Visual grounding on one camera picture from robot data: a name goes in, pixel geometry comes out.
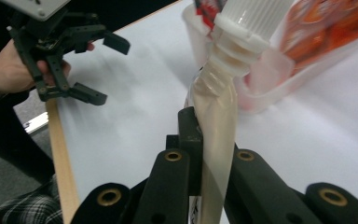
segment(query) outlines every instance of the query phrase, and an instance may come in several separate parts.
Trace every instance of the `dark background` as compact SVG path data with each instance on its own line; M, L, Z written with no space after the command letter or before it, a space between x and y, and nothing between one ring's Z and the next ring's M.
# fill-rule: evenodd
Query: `dark background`
M175 0L72 0L67 7L73 12L94 12L108 30L115 31L159 10ZM8 7L0 3L0 50L10 39L7 27Z

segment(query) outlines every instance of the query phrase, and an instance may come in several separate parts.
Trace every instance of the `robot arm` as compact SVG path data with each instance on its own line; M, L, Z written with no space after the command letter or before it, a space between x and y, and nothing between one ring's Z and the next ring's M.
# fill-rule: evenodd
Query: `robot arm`
M33 76L36 89L42 101L56 97L73 97L93 105L103 105L107 96L85 85L69 86L61 69L63 55L72 50L85 52L90 41L104 39L103 44L127 54L130 43L106 30L93 13L71 13L65 8L68 0L1 0L14 10L9 14L10 36ZM36 62L48 63L55 86L48 86L43 80Z

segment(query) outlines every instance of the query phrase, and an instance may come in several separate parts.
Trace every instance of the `person's arm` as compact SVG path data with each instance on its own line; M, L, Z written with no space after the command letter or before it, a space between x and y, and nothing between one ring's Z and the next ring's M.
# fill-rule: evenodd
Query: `person's arm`
M44 74L44 79L49 85L53 85L52 75L48 72L46 62L39 61L37 65ZM62 63L63 72L68 75L69 63ZM22 63L17 53L13 40L10 40L0 52L0 95L26 91L32 88L34 81L27 67Z

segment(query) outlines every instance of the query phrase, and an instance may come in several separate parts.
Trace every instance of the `wooden edge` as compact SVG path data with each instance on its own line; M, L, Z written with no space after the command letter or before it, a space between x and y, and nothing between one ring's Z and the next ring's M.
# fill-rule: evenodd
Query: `wooden edge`
M71 161L66 148L65 137L55 99L46 102L48 111L48 131L50 135L51 151L57 177L58 191L62 208L64 224L69 224L80 205L77 195L76 182L72 173Z

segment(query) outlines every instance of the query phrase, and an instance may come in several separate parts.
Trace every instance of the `orange packaging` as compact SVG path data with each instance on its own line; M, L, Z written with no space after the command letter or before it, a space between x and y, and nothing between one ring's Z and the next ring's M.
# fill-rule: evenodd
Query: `orange packaging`
M280 51L293 75L326 53L358 39L358 0L300 0L289 11Z
M221 12L227 0L195 0L197 15L202 16L203 22L211 28L214 27L214 18Z

